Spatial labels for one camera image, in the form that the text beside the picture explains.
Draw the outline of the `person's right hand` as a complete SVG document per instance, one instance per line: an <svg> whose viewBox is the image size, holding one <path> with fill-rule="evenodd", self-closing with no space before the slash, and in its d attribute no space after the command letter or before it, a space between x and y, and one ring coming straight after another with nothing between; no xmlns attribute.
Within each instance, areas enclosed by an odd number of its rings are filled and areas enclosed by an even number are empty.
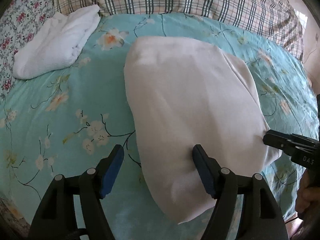
<svg viewBox="0 0 320 240"><path fill-rule="evenodd" d="M317 202L319 202L319 187L311 186L310 171L306 169L299 182L295 203L295 211L298 214L298 218L303 220L306 210L310 208L312 203Z"/></svg>

